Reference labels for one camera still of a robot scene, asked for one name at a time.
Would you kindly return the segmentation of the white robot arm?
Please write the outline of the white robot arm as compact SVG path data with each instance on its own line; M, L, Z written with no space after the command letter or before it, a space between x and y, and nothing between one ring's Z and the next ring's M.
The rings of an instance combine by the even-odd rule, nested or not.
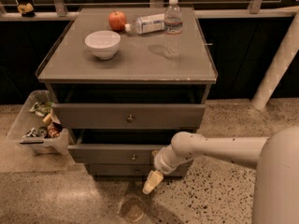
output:
M256 171L252 224L299 224L299 127L270 137L206 138L176 133L169 146L157 151L143 192L151 193L165 175L200 156Z

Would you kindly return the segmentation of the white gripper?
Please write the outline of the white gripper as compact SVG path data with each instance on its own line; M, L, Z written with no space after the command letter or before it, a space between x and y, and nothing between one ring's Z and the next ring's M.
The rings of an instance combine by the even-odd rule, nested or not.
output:
M164 175L173 173L178 168L178 156L170 147L153 150L154 167L157 171L150 171L142 192L150 194L164 179Z

